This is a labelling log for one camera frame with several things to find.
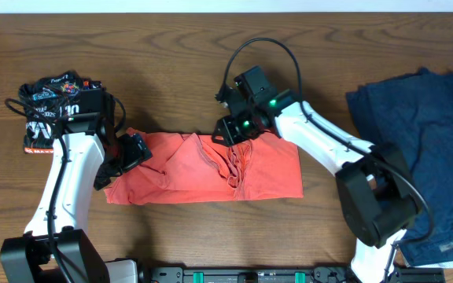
black base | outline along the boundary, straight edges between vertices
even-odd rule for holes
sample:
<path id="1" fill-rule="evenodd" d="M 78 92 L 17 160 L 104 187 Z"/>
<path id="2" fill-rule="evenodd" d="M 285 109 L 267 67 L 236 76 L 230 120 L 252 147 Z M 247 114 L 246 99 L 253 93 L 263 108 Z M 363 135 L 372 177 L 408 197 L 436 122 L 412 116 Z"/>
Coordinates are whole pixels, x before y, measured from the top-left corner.
<path id="1" fill-rule="evenodd" d="M 54 234 L 64 264 L 75 283 L 108 283 L 108 268 L 83 230 Z M 24 235 L 6 239 L 1 247 L 1 264 L 8 282 L 65 282 L 58 269 L 42 270 L 50 261 L 48 236 Z"/>
<path id="2" fill-rule="evenodd" d="M 313 269 L 183 269 L 181 267 L 153 268 L 142 283 L 360 283 L 352 271 L 341 266 L 322 266 Z M 388 283 L 444 283 L 440 268 L 396 267 Z"/>

blue denim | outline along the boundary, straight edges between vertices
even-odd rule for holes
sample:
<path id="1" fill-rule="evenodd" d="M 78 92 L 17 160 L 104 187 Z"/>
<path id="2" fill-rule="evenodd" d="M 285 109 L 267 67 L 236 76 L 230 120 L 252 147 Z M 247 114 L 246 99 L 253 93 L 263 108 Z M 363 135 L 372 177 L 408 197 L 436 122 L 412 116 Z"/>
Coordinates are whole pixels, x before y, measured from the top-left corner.
<path id="1" fill-rule="evenodd" d="M 453 261 L 453 73 L 423 68 L 346 95 L 362 138 L 394 142 L 403 151 L 414 182 L 432 208 L 435 233 L 427 241 L 401 246 L 411 266 Z M 423 235 L 427 214 L 405 238 Z"/>

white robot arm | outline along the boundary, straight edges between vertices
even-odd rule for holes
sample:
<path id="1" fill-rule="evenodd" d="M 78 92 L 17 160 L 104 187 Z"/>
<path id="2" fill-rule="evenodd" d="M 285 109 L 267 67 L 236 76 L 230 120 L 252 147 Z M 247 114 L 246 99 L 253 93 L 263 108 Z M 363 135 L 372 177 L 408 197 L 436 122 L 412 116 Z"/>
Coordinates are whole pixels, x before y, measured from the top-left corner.
<path id="1" fill-rule="evenodd" d="M 151 152 L 138 134 L 116 136 L 116 99 L 111 94 L 98 88 L 84 90 L 79 97 L 80 113 L 62 117 L 54 125 L 31 106 L 6 100 L 19 114 L 9 102 L 30 109 L 55 136 L 53 163 L 38 209 L 23 237 L 6 239 L 1 249 L 9 282 L 63 282 L 64 277 L 74 282 L 138 282 L 134 260 L 102 261 L 88 240 L 87 217 L 94 187 L 106 186 L 110 176 L 129 171 L 149 159 Z M 53 195 L 57 197 L 52 203 Z M 47 264 L 52 254 L 61 269 L 42 270 L 39 266 Z"/>
<path id="2" fill-rule="evenodd" d="M 312 114 L 314 120 L 327 130 L 334 132 L 342 140 L 350 142 L 364 152 L 370 152 L 370 147 L 373 145 L 371 142 L 358 139 L 344 132 L 339 127 L 322 118 L 306 101 L 304 102 L 304 107 L 306 112 Z M 354 163 L 363 158 L 362 155 L 351 151 L 318 129 L 313 123 L 310 123 L 302 113 L 300 103 L 298 102 L 294 102 L 284 108 L 281 114 L 274 119 L 275 128 L 281 135 L 281 138 L 298 145 L 328 169 L 332 175 L 335 175 L 335 173 L 342 169 L 344 164 Z M 369 247 L 359 239 L 356 240 L 355 256 L 352 259 L 351 268 L 362 283 L 378 283 L 383 280 L 384 269 L 389 260 L 389 253 L 391 252 L 391 245 L 395 241 L 401 240 L 405 233 L 405 229 L 399 230 L 389 237 L 385 245 L 380 248 Z M 393 271 L 394 266 L 391 260 L 389 273 Z"/>

wooden table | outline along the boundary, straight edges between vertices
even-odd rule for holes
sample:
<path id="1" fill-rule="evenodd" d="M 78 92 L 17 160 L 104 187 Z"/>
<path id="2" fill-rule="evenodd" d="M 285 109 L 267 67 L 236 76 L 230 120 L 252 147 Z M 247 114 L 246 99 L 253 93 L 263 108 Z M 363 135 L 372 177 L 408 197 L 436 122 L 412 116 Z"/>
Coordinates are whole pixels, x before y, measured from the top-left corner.
<path id="1" fill-rule="evenodd" d="M 226 114 L 213 96 L 227 60 L 256 36 L 287 43 L 300 62 L 306 98 L 354 134 L 345 92 L 421 66 L 453 70 L 452 13 L 0 15 L 0 247 L 23 233 L 51 163 L 51 156 L 22 153 L 24 118 L 3 105 L 22 83 L 75 69 L 101 80 L 125 104 L 130 127 L 211 133 Z M 262 63 L 280 89 L 295 88 L 293 63 L 267 43 L 243 51 L 231 75 Z M 355 238 L 342 219 L 333 177 L 305 154 L 301 165 L 305 198 L 297 200 L 136 207 L 106 204 L 96 192 L 89 238 L 106 260 L 347 263 Z M 453 270 L 447 279 L 453 282 Z"/>

printed graphic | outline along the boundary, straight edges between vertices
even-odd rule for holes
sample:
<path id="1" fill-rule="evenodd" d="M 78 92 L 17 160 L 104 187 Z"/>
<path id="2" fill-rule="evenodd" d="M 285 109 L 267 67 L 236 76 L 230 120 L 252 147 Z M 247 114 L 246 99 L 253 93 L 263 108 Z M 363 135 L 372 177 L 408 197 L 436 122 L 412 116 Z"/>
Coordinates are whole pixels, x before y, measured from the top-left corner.
<path id="1" fill-rule="evenodd" d="M 68 115 L 68 116 L 71 116 L 71 115 L 74 115 L 76 113 L 79 113 L 79 106 L 78 105 L 66 105 L 64 107 L 64 113 L 62 113 L 62 106 L 59 108 L 59 116 L 63 116 L 63 115 Z"/>
<path id="2" fill-rule="evenodd" d="M 32 138 L 38 138 L 39 134 L 41 133 L 44 138 L 50 138 L 50 134 L 52 133 L 52 129 L 45 123 L 31 121 L 26 123 L 26 128 L 31 130 L 34 134 Z"/>
<path id="3" fill-rule="evenodd" d="M 62 92 L 71 95 L 77 95 L 79 92 L 79 87 L 76 85 L 76 83 L 65 83 L 61 86 L 61 89 Z"/>
<path id="4" fill-rule="evenodd" d="M 32 149 L 24 148 L 26 153 L 53 153 L 53 149 Z"/>
<path id="5" fill-rule="evenodd" d="M 38 101 L 38 100 L 53 98 L 53 97 L 57 97 L 57 95 L 52 90 L 49 90 L 45 87 L 43 87 L 42 92 L 37 93 L 37 94 L 32 94 L 33 101 Z"/>

